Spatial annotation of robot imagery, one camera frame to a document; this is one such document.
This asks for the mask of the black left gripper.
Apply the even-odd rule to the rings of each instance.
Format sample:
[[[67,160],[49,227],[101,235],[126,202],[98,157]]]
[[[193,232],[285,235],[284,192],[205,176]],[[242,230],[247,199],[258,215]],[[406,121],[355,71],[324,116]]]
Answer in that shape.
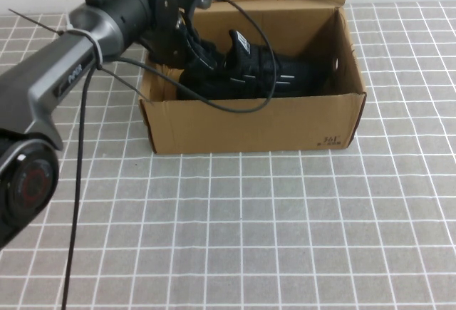
[[[189,35],[184,15],[195,0],[148,0],[151,24],[143,35],[148,59],[169,67],[184,67],[179,83],[202,86],[209,70],[218,67],[215,46]]]

